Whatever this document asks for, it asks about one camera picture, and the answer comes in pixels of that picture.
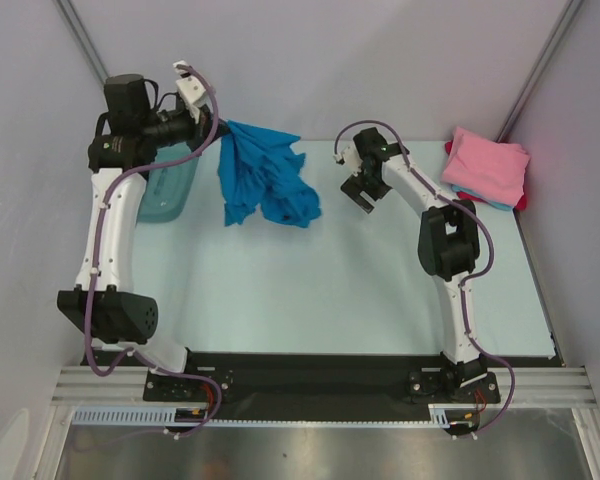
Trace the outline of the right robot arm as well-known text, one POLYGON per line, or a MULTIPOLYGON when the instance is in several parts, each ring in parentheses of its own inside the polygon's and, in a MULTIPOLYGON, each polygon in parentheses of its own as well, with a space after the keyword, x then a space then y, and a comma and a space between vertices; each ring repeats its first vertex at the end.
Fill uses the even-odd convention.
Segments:
POLYGON ((435 283, 443 321, 447 371, 441 388, 453 401, 466 400, 487 372, 473 322, 471 281, 480 256, 475 205, 450 199, 401 141, 387 142, 377 128, 361 130, 344 149, 335 147, 334 160, 351 172, 341 191, 365 212, 394 191, 420 216, 418 260, 435 283))

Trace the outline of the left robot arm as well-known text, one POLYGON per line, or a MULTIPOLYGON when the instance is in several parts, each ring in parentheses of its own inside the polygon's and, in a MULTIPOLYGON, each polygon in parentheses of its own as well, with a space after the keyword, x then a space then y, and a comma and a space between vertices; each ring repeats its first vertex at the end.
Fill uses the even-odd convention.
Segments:
POLYGON ((168 374, 166 387, 177 398, 194 397, 201 376, 186 366, 187 350, 158 331, 158 306, 135 293, 132 249, 137 217, 149 174, 160 169, 159 149, 186 143, 189 162, 218 137, 220 119, 212 87, 189 66, 176 66, 175 106, 161 107, 157 83, 140 74, 106 79, 102 113, 88 147, 91 214, 86 249, 75 285, 57 294, 57 307, 83 334, 85 356, 93 372, 100 368, 96 345, 120 348, 119 364, 134 356, 155 372, 168 374))

